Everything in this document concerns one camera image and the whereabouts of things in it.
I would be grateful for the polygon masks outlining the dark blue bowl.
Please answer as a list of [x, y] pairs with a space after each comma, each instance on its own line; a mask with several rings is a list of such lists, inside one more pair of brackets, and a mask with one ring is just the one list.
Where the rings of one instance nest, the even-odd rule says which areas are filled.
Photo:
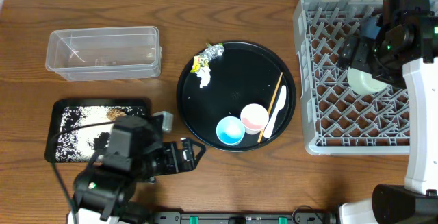
[[359, 42], [374, 42], [380, 30], [381, 16], [377, 14], [362, 24]]

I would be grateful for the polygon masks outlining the pale green bowl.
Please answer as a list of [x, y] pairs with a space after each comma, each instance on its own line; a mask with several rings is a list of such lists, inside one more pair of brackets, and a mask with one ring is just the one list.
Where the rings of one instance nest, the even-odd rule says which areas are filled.
[[347, 80], [351, 89], [358, 95], [372, 95], [388, 86], [384, 82], [373, 79], [371, 74], [353, 68], [347, 70]]

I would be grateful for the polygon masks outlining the brown shiitake mushroom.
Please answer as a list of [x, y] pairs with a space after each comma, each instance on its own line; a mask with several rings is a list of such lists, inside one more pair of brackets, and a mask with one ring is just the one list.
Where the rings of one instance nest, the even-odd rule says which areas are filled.
[[119, 109], [110, 109], [107, 114], [106, 117], [110, 120], [110, 121], [115, 121], [118, 117], [120, 116], [126, 116], [126, 112], [119, 110]]

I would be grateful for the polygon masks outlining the pink plastic cup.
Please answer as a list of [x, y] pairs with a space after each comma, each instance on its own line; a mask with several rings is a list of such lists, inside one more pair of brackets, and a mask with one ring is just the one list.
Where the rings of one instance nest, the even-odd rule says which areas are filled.
[[240, 120], [244, 124], [246, 133], [255, 135], [268, 124], [269, 114], [262, 105], [252, 103], [242, 109]]

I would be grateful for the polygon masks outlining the white tissue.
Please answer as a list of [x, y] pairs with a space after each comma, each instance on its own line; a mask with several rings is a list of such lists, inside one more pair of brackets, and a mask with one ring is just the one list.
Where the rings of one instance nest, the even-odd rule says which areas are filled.
[[211, 69], [208, 66], [203, 66], [196, 72], [196, 76], [200, 79], [199, 88], [203, 88], [209, 85], [211, 80], [210, 72]]

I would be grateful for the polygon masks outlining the pile of rice grains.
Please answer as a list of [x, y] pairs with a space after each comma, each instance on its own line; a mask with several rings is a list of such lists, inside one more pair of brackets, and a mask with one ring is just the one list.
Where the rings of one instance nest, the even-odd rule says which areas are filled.
[[106, 114], [110, 109], [126, 112], [126, 116], [144, 117], [143, 107], [88, 106], [68, 107], [62, 113], [60, 131], [56, 144], [56, 162], [87, 162], [96, 150], [108, 146], [113, 121]]

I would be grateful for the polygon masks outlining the white plastic knife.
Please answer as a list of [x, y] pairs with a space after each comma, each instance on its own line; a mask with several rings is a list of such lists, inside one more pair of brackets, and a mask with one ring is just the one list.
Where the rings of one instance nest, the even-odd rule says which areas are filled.
[[263, 132], [264, 138], [270, 138], [272, 136], [274, 125], [276, 123], [276, 118], [278, 116], [279, 111], [284, 108], [286, 98], [287, 98], [287, 87], [286, 87], [286, 85], [282, 85], [281, 91], [279, 93], [279, 96], [278, 96], [278, 99], [276, 102], [276, 105], [274, 107], [274, 111], [272, 112], [270, 120], [269, 120], [266, 128], [264, 129], [264, 132]]

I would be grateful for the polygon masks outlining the wooden chopstick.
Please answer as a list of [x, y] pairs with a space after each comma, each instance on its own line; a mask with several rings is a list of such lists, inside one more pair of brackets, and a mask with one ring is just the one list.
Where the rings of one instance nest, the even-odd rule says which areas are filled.
[[[269, 124], [269, 120], [270, 120], [270, 115], [271, 115], [272, 107], [274, 105], [274, 101], [276, 99], [276, 95], [277, 95], [277, 92], [278, 92], [278, 89], [279, 89], [282, 77], [283, 77], [283, 72], [281, 72], [280, 75], [279, 75], [278, 81], [276, 83], [276, 87], [274, 89], [274, 92], [273, 92], [273, 95], [272, 95], [272, 98], [271, 98], [271, 101], [270, 101], [270, 105], [268, 107], [268, 124]], [[264, 133], [265, 129], [268, 127], [268, 124], [260, 131], [259, 137], [257, 139], [257, 143], [258, 144], [261, 143], [261, 139], [263, 137], [263, 133]]]

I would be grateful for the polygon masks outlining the yellow wrapper scrap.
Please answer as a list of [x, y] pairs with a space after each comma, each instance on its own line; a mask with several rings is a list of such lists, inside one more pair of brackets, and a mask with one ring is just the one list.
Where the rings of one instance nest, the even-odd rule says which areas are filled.
[[203, 67], [209, 66], [209, 58], [206, 56], [196, 55], [193, 57], [191, 73], [199, 72]]

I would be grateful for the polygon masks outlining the foil wrapper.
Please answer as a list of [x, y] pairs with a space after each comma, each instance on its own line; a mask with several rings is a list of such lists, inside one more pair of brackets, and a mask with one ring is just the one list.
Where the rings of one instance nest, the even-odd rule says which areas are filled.
[[222, 43], [215, 45], [207, 44], [206, 49], [200, 53], [200, 56], [202, 59], [209, 62], [214, 58], [220, 57], [224, 53], [224, 50], [225, 47]]

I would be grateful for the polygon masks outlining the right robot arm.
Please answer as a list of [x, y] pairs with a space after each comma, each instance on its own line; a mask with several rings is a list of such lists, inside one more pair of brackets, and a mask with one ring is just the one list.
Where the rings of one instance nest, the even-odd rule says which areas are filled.
[[339, 207], [338, 223], [437, 222], [437, 16], [430, 0], [383, 0], [375, 37], [350, 36], [337, 61], [407, 90], [410, 148], [403, 185]]

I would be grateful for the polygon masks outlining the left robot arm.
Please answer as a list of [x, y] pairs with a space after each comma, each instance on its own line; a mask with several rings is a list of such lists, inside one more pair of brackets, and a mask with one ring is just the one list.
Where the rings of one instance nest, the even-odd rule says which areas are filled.
[[67, 223], [152, 223], [153, 214], [131, 201], [139, 182], [193, 171], [205, 145], [182, 138], [182, 148], [164, 142], [161, 116], [121, 116], [106, 149], [96, 151], [74, 181]]

